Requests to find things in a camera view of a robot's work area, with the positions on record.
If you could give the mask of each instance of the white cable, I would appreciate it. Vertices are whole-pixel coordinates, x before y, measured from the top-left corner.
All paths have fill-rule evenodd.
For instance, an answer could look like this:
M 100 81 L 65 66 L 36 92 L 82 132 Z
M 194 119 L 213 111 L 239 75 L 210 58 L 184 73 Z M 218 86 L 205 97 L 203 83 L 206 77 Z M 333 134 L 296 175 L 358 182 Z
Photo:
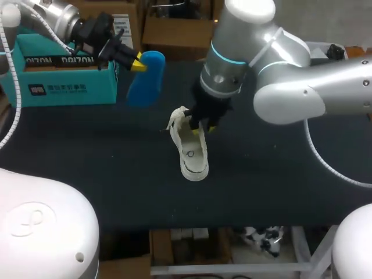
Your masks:
M 329 170 L 330 172 L 332 172 L 334 175 L 338 176 L 340 179 L 348 182 L 348 183 L 351 183 L 351 184 L 354 184 L 356 186 L 360 186 L 360 187 L 365 187 L 365 188 L 372 188 L 372 184 L 370 183 L 363 183 L 363 182 L 359 182 L 359 181 L 356 181 L 356 180 L 353 180 L 349 177 L 346 177 L 345 175 L 343 175 L 342 173 L 339 173 L 338 171 L 336 171 L 334 168 L 332 168 L 321 156 L 320 154 L 318 153 L 318 151 L 316 150 L 315 146 L 314 146 L 314 143 L 312 141 L 312 138 L 311 138 L 311 135 L 310 135 L 310 130 L 309 130 L 309 123 L 307 122 L 307 120 L 304 120 L 303 121 L 304 123 L 304 127 L 305 127 L 305 134 L 306 134 L 306 138 L 307 138 L 307 141 L 310 145 L 310 149 L 313 151 L 315 157 L 319 160 L 319 162 L 327 169 Z
M 4 48 L 4 52 L 5 52 L 5 55 L 6 55 L 6 60 L 8 61 L 9 70 L 10 70 L 10 73 L 12 74 L 12 78 L 13 78 L 13 82 L 14 82 L 14 86 L 15 86 L 15 90 L 16 90 L 16 114 L 15 114 L 12 126 L 10 127 L 8 133 L 0 141 L 0 149 L 2 149 L 4 147 L 4 145 L 9 141 L 10 137 L 13 135 L 15 129 L 17 128 L 18 122 L 19 122 L 19 119 L 20 119 L 20 116 L 21 116 L 21 108 L 22 108 L 22 95 L 21 95 L 21 90 L 20 90 L 20 86 L 19 86 L 19 82 L 18 82 L 18 76 L 17 76 L 16 68 L 15 68 L 14 63 L 13 63 L 12 53 L 10 51 L 8 41 L 6 39 L 6 35 L 5 35 L 5 32 L 4 32 L 4 27 L 2 25 L 1 10 L 2 10 L 2 7 L 4 6 L 4 4 L 6 4 L 6 3 L 18 3 L 18 4 L 22 5 L 22 7 L 29 10 L 45 26 L 45 28 L 48 30 L 48 32 L 52 36 L 53 40 L 55 40 L 68 53 L 71 53 L 71 51 L 73 51 L 73 49 L 71 47 L 64 44 L 57 37 L 57 35 L 54 33 L 53 29 L 51 29 L 49 24 L 39 15 L 39 13 L 36 10 L 27 6 L 25 3 L 22 3 L 22 2 L 19 2 L 19 1 L 4 1 L 4 2 L 1 3 L 1 5 L 0 5 L 0 39 L 1 39 L 1 43 L 2 43 L 3 48 Z
M 6 40 L 4 27 L 2 25 L 2 11 L 1 11 L 2 7 L 3 7 L 3 5 L 0 6 L 0 13 L 1 13 L 0 14 L 0 38 L 1 38 L 1 43 L 3 45 L 4 52 L 5 52 L 5 55 L 6 55 L 6 60 L 8 61 L 8 64 L 9 64 L 9 70 L 10 70 L 10 73 L 12 74 L 12 77 L 13 77 L 13 82 L 14 82 L 14 86 L 15 86 L 15 90 L 16 90 L 17 104 L 16 104 L 16 115 L 14 117 L 12 126 L 10 127 L 8 133 L 5 135 L 5 137 L 2 139 L 2 141 L 0 141 L 0 149 L 2 149 L 4 147 L 4 145 L 8 142 L 10 137 L 13 135 L 15 129 L 17 128 L 19 118 L 21 116 L 21 106 L 22 106 L 22 97 L 21 97 L 21 90 L 20 90 L 19 82 L 18 82 L 18 76 L 17 76 L 17 73 L 16 73 L 16 68 L 14 67 L 12 53 L 10 52 L 8 41 Z

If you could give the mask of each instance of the black cable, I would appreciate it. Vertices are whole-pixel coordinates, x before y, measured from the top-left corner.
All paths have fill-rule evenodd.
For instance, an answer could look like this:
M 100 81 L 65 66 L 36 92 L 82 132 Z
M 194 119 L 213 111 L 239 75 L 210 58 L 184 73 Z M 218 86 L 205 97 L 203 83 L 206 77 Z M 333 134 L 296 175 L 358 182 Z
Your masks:
M 236 275 L 236 276 L 233 276 L 231 279 L 252 279 L 248 276 L 244 276 L 244 275 Z
M 186 279 L 186 278 L 192 278 L 195 279 L 196 277 L 208 277 L 208 278 L 215 278 L 215 279 L 224 279 L 222 276 L 215 275 L 215 274 L 195 274 L 195 275 L 187 275 L 184 277 L 181 277 L 181 279 Z

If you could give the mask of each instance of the canvas shoe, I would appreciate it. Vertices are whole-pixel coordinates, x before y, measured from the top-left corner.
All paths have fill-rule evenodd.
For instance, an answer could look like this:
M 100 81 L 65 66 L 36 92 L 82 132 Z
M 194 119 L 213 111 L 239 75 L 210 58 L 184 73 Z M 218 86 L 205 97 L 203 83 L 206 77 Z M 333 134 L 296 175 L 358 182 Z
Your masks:
M 170 116 L 167 129 L 180 153 L 180 165 L 183 176 L 190 181 L 203 180 L 209 171 L 207 145 L 204 131 L 199 123 L 198 133 L 190 128 L 190 116 L 184 106 L 176 109 Z

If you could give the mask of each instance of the blue foam object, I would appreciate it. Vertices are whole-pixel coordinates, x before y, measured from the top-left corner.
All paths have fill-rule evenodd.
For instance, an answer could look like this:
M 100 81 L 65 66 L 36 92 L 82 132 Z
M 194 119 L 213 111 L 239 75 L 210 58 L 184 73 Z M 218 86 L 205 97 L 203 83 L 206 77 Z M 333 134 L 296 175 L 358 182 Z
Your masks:
M 147 71 L 136 74 L 127 93 L 127 104 L 145 108 L 156 102 L 162 90 L 165 57 L 158 51 L 148 51 L 139 61 L 147 66 Z

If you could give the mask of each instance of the robotic arm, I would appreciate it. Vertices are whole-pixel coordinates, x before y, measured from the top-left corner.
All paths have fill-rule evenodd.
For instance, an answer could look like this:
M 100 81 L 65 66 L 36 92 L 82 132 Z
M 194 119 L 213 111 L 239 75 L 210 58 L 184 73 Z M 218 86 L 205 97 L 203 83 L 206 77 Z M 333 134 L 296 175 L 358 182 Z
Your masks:
M 3 27 L 9 48 L 13 49 L 18 26 L 21 25 L 44 37 L 64 45 L 73 42 L 75 48 L 67 48 L 71 55 L 84 51 L 99 61 L 98 69 L 108 61 L 117 61 L 127 70 L 145 71 L 139 62 L 141 53 L 121 43 L 122 30 L 112 31 L 113 17 L 101 13 L 97 18 L 81 19 L 78 9 L 60 0 L 18 0 L 3 6 Z M 0 75 L 8 72 L 6 55 L 0 56 Z
M 326 113 L 372 112 L 371 56 L 309 67 L 309 48 L 273 22 L 275 12 L 272 0 L 225 1 L 201 72 L 194 110 L 207 106 L 206 100 L 220 106 L 228 103 L 240 92 L 251 67 L 257 75 L 254 109 L 266 122 L 289 124 Z M 224 109 L 212 114 L 223 115 Z M 191 113 L 191 126 L 210 118 Z

